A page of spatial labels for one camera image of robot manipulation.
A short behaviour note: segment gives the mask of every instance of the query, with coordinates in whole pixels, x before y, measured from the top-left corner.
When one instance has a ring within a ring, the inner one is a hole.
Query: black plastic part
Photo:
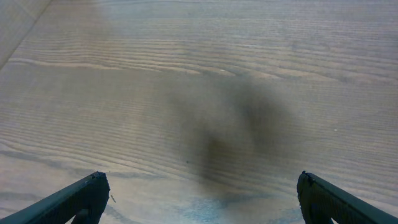
[[[109,199],[105,173],[95,172],[0,220],[0,224],[98,224]]]
[[[331,219],[339,224],[398,224],[398,218],[305,171],[297,193],[306,224],[331,224]]]

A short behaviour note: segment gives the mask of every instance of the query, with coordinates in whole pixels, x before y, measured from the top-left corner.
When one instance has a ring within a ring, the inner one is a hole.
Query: wooden table
[[[0,217],[100,170],[102,223],[398,214],[396,1],[53,0],[0,71]]]

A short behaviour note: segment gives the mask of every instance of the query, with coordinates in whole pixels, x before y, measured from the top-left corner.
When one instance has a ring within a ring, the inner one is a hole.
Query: wooden surface
[[[51,0],[0,1],[0,68]]]
[[[100,170],[102,223],[398,213],[395,1],[54,0],[0,71],[0,217]]]

